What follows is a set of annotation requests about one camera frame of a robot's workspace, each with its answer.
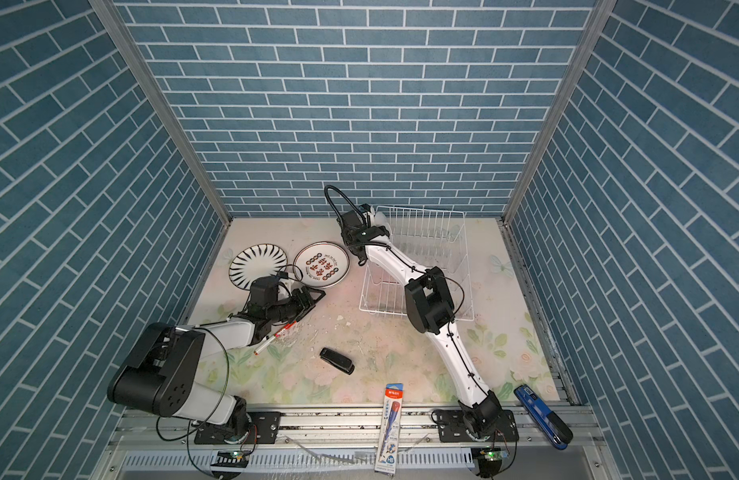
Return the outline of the blue striped white plate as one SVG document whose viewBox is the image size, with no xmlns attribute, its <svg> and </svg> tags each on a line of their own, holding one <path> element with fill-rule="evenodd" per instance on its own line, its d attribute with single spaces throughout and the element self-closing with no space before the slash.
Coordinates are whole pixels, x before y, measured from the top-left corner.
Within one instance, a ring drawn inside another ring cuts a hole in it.
<svg viewBox="0 0 739 480">
<path fill-rule="evenodd" d="M 228 268 L 228 278 L 233 286 L 248 291 L 252 282 L 275 274 L 287 264 L 284 250 L 274 244 L 261 243 L 243 249 Z"/>
</svg>

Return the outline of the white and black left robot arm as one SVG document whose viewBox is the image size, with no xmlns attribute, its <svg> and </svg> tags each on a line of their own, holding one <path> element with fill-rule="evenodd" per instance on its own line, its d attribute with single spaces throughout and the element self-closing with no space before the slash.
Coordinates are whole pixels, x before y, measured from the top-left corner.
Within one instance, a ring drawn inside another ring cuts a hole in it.
<svg viewBox="0 0 739 480">
<path fill-rule="evenodd" d="M 193 421 L 215 431 L 224 443 L 241 443 L 253 430 L 246 401 L 196 381 L 201 360 L 221 353 L 225 383 L 235 348 L 259 347 L 279 330 L 303 320 L 325 296 L 321 289 L 276 275 L 258 278 L 239 312 L 227 320 L 182 328 L 166 323 L 147 326 L 107 386 L 114 404 Z"/>
</svg>

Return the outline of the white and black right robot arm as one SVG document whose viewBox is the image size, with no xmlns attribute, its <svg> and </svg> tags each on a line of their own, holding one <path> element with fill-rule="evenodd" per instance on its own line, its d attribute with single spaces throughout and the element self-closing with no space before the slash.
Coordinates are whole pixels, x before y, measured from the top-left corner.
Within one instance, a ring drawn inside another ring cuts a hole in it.
<svg viewBox="0 0 739 480">
<path fill-rule="evenodd" d="M 495 431 L 503 408 L 467 354 L 455 321 L 453 283 L 441 268 L 424 266 L 391 242 L 391 232 L 375 210 L 351 209 L 337 215 L 343 244 L 360 263 L 383 268 L 405 290 L 405 312 L 411 325 L 425 334 L 443 360 L 453 384 L 463 423 L 475 439 Z"/>
</svg>

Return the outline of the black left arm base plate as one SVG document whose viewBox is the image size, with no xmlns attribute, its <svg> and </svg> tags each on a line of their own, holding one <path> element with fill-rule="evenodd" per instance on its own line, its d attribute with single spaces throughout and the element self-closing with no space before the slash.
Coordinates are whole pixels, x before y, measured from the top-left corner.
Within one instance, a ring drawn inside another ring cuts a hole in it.
<svg viewBox="0 0 739 480">
<path fill-rule="evenodd" d="M 275 411 L 251 412 L 246 414 L 242 430 L 237 433 L 230 425 L 207 423 L 199 427 L 193 442 L 196 445 L 243 445 L 273 444 L 277 438 L 281 414 Z"/>
</svg>

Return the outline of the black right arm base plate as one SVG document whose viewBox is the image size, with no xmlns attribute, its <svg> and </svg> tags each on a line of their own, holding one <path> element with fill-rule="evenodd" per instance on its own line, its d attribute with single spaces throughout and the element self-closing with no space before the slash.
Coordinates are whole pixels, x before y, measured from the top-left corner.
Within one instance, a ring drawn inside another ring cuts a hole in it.
<svg viewBox="0 0 739 480">
<path fill-rule="evenodd" d="M 435 409 L 431 411 L 431 420 L 437 426 L 439 441 L 443 443 L 519 441 L 515 416 L 511 410 L 503 410 L 497 418 L 497 429 L 491 435 L 478 436 L 469 432 L 461 410 Z"/>
</svg>

